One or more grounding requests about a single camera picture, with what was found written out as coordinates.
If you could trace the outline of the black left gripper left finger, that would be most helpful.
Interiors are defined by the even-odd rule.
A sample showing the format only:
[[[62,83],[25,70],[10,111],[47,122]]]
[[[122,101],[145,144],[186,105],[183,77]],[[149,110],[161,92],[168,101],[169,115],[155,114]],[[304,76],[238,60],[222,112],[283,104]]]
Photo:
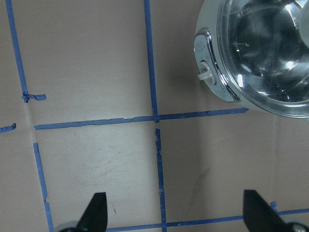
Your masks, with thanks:
[[[107,229],[107,197],[95,193],[76,225],[78,232],[105,232]]]

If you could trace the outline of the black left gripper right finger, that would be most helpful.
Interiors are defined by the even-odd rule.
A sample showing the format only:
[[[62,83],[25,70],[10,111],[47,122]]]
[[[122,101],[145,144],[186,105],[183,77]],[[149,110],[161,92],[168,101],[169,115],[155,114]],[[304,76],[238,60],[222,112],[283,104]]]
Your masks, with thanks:
[[[243,221],[250,232],[288,232],[286,224],[256,190],[243,193]]]

